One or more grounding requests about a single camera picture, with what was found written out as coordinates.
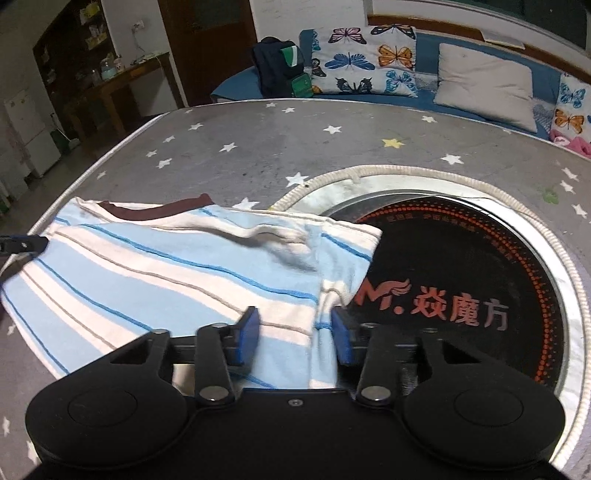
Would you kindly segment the blue white striped shirt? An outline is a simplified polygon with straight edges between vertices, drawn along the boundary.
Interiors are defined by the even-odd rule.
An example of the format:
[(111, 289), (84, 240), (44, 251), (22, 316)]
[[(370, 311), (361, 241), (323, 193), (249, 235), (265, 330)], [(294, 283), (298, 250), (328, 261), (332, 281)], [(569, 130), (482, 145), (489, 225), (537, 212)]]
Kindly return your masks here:
[(324, 216), (239, 210), (206, 196), (161, 206), (73, 198), (1, 288), (6, 313), (56, 377), (148, 332), (192, 335), (255, 307), (260, 339), (236, 378), (332, 388), (329, 314), (353, 300), (381, 231)]

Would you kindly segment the white refrigerator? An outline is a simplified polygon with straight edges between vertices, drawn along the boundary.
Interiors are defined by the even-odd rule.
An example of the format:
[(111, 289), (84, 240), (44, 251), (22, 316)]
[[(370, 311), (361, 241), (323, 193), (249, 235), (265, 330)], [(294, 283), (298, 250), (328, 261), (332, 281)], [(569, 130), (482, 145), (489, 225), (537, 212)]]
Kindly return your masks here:
[(36, 104), (27, 90), (21, 90), (4, 102), (12, 127), (26, 152), (29, 172), (42, 178), (59, 160), (61, 154), (46, 127)]

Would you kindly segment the wooden side table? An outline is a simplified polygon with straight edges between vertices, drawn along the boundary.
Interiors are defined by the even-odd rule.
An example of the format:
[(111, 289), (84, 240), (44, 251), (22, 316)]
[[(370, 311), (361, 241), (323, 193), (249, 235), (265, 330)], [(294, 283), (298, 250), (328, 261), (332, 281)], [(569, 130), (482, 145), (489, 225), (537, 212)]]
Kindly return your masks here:
[(171, 91), (176, 109), (183, 108), (184, 102), (173, 72), (170, 53), (160, 53), (146, 61), (125, 69), (122, 73), (115, 75), (109, 80), (102, 81), (98, 86), (86, 89), (64, 106), (64, 113), (71, 122), (78, 139), (81, 142), (85, 142), (88, 138), (80, 113), (94, 102), (100, 102), (102, 104), (107, 114), (106, 121), (114, 128), (118, 138), (125, 138), (128, 132), (125, 118), (131, 117), (133, 118), (133, 122), (136, 122), (139, 119), (139, 110), (136, 100), (133, 100), (131, 114), (121, 114), (121, 107), (125, 103), (131, 104), (131, 102), (129, 100), (121, 102), (120, 92), (123, 91), (125, 97), (130, 96), (132, 94), (131, 85), (135, 81), (157, 71), (163, 74)]

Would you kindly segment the light green kettle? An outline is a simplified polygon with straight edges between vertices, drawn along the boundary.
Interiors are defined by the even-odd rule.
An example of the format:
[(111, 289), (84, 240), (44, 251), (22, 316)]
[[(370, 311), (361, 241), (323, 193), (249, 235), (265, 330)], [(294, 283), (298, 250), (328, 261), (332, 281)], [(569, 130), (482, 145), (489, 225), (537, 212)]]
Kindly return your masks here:
[(100, 61), (100, 77), (102, 81), (108, 81), (117, 75), (117, 67), (112, 54), (108, 54)]

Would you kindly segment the grey star pattern table cover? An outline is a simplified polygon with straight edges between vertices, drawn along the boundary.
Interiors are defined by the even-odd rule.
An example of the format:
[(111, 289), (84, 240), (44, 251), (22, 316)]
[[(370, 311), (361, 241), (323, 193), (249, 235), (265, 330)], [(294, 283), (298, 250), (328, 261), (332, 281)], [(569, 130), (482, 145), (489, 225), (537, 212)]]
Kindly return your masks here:
[(290, 178), (408, 165), (484, 181), (536, 213), (590, 276), (590, 163), (537, 138), (417, 109), (348, 101), (245, 101), (178, 110), (123, 141), (106, 135), (60, 160), (1, 219), (25, 233), (72, 196), (168, 203), (202, 193), (269, 207)]

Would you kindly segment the dark wooden shelf unit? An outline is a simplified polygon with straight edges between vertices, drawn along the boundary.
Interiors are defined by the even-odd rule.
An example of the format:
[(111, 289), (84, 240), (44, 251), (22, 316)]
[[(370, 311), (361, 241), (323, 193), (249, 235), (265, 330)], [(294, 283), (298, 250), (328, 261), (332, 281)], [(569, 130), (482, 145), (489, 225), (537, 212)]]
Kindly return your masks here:
[(56, 118), (68, 136), (81, 96), (101, 81), (100, 63), (114, 54), (100, 1), (69, 1), (43, 32), (33, 55)]

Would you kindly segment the dark wooden door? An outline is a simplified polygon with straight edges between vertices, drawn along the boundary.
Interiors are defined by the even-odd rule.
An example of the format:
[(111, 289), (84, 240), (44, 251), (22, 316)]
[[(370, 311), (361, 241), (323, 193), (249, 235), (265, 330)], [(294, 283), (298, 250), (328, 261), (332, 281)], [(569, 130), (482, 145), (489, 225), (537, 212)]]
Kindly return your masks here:
[(256, 28), (247, 0), (160, 0), (161, 18), (186, 104), (252, 66)]

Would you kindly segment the plain grey cushion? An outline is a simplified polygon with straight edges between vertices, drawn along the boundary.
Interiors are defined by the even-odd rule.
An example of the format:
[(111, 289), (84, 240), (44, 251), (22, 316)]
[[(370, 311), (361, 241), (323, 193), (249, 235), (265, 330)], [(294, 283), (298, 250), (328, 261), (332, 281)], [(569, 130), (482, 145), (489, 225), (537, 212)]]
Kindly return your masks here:
[(474, 49), (439, 46), (434, 103), (535, 133), (531, 69)]

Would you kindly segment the pink cloth on sofa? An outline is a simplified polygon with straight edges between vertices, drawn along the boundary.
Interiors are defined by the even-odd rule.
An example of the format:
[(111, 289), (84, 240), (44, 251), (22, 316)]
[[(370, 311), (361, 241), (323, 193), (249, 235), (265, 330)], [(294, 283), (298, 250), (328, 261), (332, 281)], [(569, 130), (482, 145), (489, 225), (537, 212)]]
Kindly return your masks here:
[(581, 136), (575, 135), (572, 138), (568, 138), (562, 132), (553, 129), (550, 131), (550, 140), (555, 145), (566, 148), (587, 159), (591, 158), (591, 144)]

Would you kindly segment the left butterfly print pillow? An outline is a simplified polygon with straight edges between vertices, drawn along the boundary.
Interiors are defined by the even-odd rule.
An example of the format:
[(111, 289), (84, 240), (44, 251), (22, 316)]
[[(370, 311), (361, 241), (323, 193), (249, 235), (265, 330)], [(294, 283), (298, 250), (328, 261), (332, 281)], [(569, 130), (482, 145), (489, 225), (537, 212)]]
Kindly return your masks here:
[(322, 28), (310, 34), (315, 94), (418, 96), (414, 27)]

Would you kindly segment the butterfly print pillow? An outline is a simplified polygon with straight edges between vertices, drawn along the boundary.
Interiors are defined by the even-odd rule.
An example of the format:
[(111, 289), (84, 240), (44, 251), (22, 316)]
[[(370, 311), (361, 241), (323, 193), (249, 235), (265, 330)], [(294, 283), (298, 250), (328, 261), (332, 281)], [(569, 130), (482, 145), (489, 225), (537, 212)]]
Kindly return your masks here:
[(591, 86), (563, 73), (551, 122), (550, 135), (590, 142)]
[(315, 94), (418, 96), (414, 27), (322, 28), (310, 34)]

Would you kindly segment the dark blue backpack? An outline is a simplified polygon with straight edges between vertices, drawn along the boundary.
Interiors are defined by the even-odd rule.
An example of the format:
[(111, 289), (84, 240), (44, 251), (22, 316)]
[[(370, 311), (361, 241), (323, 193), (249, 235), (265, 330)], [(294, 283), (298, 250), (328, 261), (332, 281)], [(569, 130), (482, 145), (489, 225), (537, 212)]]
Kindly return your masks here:
[(293, 41), (266, 37), (252, 47), (252, 63), (265, 98), (311, 98), (311, 78), (304, 56)]

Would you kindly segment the right butterfly print pillow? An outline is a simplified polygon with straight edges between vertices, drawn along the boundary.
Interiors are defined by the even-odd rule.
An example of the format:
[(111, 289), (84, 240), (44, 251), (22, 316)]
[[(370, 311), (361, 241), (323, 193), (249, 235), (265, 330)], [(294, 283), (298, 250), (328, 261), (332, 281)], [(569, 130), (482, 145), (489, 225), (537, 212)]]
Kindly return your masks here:
[(591, 86), (563, 73), (551, 122), (550, 135), (590, 142)]

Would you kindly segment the blue cushioned sofa bench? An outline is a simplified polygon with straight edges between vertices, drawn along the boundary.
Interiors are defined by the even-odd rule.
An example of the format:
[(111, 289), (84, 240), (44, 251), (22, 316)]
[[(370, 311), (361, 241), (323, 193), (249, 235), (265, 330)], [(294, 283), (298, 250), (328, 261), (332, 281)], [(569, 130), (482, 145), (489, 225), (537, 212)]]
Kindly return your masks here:
[[(311, 30), (301, 31), (300, 48), (304, 56), (304, 71), (310, 75), (311, 63)], [(329, 94), (317, 95), (315, 97), (322, 99), (344, 99), (355, 100), (370, 103), (391, 104), (400, 106), (416, 107), (420, 110), (441, 112), (468, 119), (483, 121), (501, 126), (512, 127), (517, 130), (531, 133), (499, 121), (487, 120), (477, 114), (459, 110), (456, 108), (440, 106), (434, 103), (434, 98), (438, 90), (438, 71), (439, 71), (439, 46), (442, 43), (452, 44), (460, 47), (474, 49), (489, 55), (496, 56), (504, 60), (510, 60), (531, 69), (533, 76), (533, 102), (534, 118), (537, 125), (537, 131), (531, 133), (543, 139), (550, 140), (551, 122), (558, 97), (560, 77), (563, 73), (553, 67), (543, 65), (537, 61), (526, 59), (522, 55), (503, 52), (495, 47), (487, 47), (478, 43), (451, 38), (449, 36), (439, 36), (428, 33), (417, 33), (417, 63), (415, 78), (418, 86), (418, 96), (416, 98), (366, 94), (366, 95), (343, 95)]]

